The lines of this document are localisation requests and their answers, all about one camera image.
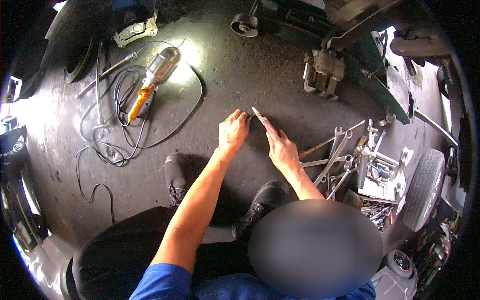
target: hand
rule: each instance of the hand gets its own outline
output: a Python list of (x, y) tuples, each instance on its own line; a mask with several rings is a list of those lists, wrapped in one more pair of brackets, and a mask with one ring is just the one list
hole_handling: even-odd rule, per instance
[(250, 120), (248, 114), (240, 109), (235, 110), (227, 119), (218, 126), (218, 148), (223, 153), (231, 156), (240, 150), (248, 137)]
[(295, 175), (301, 170), (297, 145), (287, 138), (283, 130), (280, 130), (280, 135), (278, 135), (270, 121), (266, 117), (263, 117), (263, 119), (265, 129), (267, 130), (268, 143), (270, 144), (270, 153), (268, 155), (275, 167), (288, 180), (291, 175)]

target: forearm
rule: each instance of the forearm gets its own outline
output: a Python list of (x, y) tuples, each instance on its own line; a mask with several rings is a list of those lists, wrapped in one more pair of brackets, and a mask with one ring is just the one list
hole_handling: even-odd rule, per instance
[(300, 200), (325, 199), (303, 168), (285, 175)]
[(196, 249), (210, 223), (223, 178), (233, 157), (220, 148), (214, 151), (170, 221), (151, 265), (176, 264), (193, 272)]

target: tool pile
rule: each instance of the tool pile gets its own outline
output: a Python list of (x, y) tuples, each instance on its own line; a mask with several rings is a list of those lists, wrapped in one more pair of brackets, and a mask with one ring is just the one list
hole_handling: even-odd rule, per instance
[[(385, 221), (398, 204), (395, 198), (396, 192), (401, 194), (399, 192), (401, 183), (397, 180), (398, 175), (400, 174), (403, 180), (404, 176), (401, 171), (396, 173), (397, 167), (400, 166), (398, 161), (378, 151), (386, 131), (384, 130), (378, 140), (375, 141), (378, 136), (378, 129), (373, 127), (373, 120), (369, 120), (368, 123), (368, 137), (366, 135), (361, 136), (351, 154), (344, 153), (348, 140), (353, 136), (352, 130), (364, 123), (365, 120), (346, 131), (343, 131), (341, 127), (336, 127), (334, 137), (299, 154), (299, 158), (302, 159), (333, 141), (329, 158), (306, 163), (300, 162), (300, 165), (302, 168), (325, 165), (313, 183), (316, 186), (320, 183), (326, 183), (326, 198), (333, 201), (335, 201), (336, 191), (347, 180), (347, 177), (357, 172), (358, 194), (367, 196), (362, 197), (365, 201), (361, 205), (361, 211), (381, 230), (385, 226)], [(329, 171), (336, 162), (344, 164), (344, 172), (338, 175), (330, 175)]]

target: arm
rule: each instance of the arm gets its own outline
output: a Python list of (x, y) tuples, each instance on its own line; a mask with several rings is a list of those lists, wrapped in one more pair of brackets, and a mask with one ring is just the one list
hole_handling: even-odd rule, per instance
[(288, 139), (283, 130), (279, 131), (279, 135), (270, 121), (266, 117), (263, 118), (268, 143), (270, 144), (269, 156), (275, 167), (282, 172), (291, 184), (298, 198), (300, 200), (325, 199), (307, 176), (305, 170), (300, 167), (297, 146)]
[(193, 273), (196, 251), (212, 219), (223, 178), (248, 137), (249, 126), (250, 118), (239, 109), (220, 123), (218, 148), (168, 224), (150, 265), (175, 264)]

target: spare tire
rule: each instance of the spare tire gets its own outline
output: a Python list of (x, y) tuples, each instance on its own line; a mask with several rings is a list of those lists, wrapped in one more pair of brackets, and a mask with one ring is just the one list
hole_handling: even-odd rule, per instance
[(403, 279), (409, 279), (413, 274), (413, 261), (400, 250), (391, 250), (386, 257), (387, 266)]
[(405, 197), (403, 223), (418, 231), (428, 220), (440, 193), (440, 183), (445, 172), (445, 157), (442, 152), (428, 149), (415, 169)]

